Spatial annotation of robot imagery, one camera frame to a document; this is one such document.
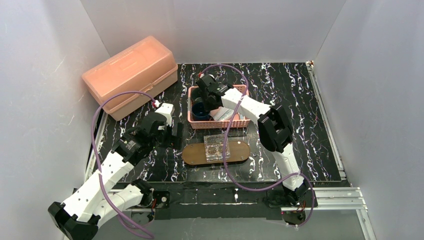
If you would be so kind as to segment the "oval wooden tray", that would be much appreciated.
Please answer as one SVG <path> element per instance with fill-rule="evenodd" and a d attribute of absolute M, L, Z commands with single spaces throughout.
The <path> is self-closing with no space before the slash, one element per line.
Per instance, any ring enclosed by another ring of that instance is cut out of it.
<path fill-rule="evenodd" d="M 243 141 L 230 141 L 228 146 L 229 156 L 226 163 L 235 164 L 243 162 L 250 157 L 250 146 Z M 182 151 L 183 161 L 190 166 L 223 164 L 224 161 L 206 161 L 205 144 L 195 143 L 187 145 Z"/>

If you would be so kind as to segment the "pink perforated plastic basket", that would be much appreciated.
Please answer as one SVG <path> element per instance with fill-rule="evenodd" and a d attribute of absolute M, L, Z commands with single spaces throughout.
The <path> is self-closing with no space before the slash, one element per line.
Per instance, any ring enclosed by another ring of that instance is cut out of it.
<path fill-rule="evenodd" d="M 230 121 L 229 120 L 194 120 L 193 114 L 191 112 L 192 108 L 192 91 L 196 89 L 197 86 L 191 86 L 187 90 L 187 120 L 193 129 L 224 129 L 227 128 Z M 234 120 L 231 122 L 230 128 L 246 128 L 248 127 L 250 119 L 239 113 L 234 117 Z"/>

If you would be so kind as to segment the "dark blue mug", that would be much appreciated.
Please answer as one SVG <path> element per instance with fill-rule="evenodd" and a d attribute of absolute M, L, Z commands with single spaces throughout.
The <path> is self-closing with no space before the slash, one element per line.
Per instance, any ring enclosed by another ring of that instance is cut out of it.
<path fill-rule="evenodd" d="M 196 102 L 191 107 L 191 114 L 194 121 L 209 121 L 211 119 L 210 111 L 205 109 L 203 102 Z"/>

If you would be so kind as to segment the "clear acrylic holder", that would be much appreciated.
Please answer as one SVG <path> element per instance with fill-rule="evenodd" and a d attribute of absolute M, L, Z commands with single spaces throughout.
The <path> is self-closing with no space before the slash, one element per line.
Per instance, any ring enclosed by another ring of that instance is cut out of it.
<path fill-rule="evenodd" d="M 203 137 L 207 163 L 223 160 L 224 139 L 223 133 Z"/>

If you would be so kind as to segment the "dark green mug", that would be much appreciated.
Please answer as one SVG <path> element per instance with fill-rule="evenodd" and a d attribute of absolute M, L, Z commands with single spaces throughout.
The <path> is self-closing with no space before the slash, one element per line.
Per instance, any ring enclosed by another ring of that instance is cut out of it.
<path fill-rule="evenodd" d="M 199 87 L 195 87 L 191 90 L 190 101 L 192 104 L 201 103 L 203 101 L 201 90 Z"/>

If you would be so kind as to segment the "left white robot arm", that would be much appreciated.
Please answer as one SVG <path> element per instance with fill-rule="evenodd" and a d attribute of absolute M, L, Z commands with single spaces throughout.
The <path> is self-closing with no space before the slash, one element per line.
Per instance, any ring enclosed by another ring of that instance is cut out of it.
<path fill-rule="evenodd" d="M 48 207 L 55 226 L 70 240 L 91 240 L 104 223 L 117 215 L 116 210 L 123 211 L 140 204 L 150 207 L 154 189 L 144 180 L 131 182 L 109 196 L 109 200 L 104 194 L 154 149 L 181 149 L 183 131 L 184 124 L 173 124 L 171 114 L 149 113 L 114 143 L 101 163 L 101 169 L 67 199 L 54 201 Z"/>

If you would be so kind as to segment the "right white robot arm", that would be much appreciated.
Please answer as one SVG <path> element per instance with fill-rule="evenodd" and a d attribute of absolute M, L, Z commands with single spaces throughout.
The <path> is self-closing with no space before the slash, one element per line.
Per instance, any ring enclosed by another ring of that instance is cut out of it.
<path fill-rule="evenodd" d="M 254 100 L 231 84 L 217 82 L 211 74 L 200 74 L 196 85 L 208 111 L 227 108 L 257 126 L 259 141 L 274 157 L 283 179 L 284 199 L 296 205 L 309 186 L 300 175 L 293 149 L 293 126 L 284 107 Z"/>

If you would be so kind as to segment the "white toothpaste tube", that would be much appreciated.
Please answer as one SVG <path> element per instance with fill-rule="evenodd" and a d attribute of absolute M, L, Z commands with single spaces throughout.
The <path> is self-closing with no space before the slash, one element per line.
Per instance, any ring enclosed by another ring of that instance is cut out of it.
<path fill-rule="evenodd" d="M 219 107 L 218 109 L 211 110 L 210 116 L 214 121 L 227 121 L 232 117 L 233 113 L 234 111 L 232 109 Z"/>

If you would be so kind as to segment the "pink plastic storage box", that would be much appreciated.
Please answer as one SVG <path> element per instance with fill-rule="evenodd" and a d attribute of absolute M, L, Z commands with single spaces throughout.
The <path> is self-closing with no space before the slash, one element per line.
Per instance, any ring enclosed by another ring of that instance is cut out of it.
<path fill-rule="evenodd" d="M 120 121 L 178 80 L 173 53 L 148 36 L 82 74 L 93 98 Z"/>

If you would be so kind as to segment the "aluminium frame rail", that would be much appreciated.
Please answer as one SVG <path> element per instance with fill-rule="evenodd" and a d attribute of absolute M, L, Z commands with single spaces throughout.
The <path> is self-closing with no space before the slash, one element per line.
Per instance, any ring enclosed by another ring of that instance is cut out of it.
<path fill-rule="evenodd" d="M 314 62 L 312 60 L 307 61 L 306 67 L 315 90 L 319 109 L 325 125 L 327 136 L 329 137 L 330 146 L 334 155 L 334 160 L 337 165 L 338 173 L 342 183 L 348 183 L 345 168 L 341 159 L 340 151 L 336 145 L 336 141 L 333 136 L 332 129 L 329 124 L 324 101 L 322 99 L 321 90 L 318 85 L 317 76 L 314 71 Z M 375 240 L 376 235 L 372 228 L 369 215 L 368 207 L 361 192 L 361 188 L 353 186 L 351 183 L 349 186 L 326 186 L 319 187 L 317 190 L 317 210 L 320 211 L 355 211 L 358 217 L 362 235 L 366 240 Z"/>

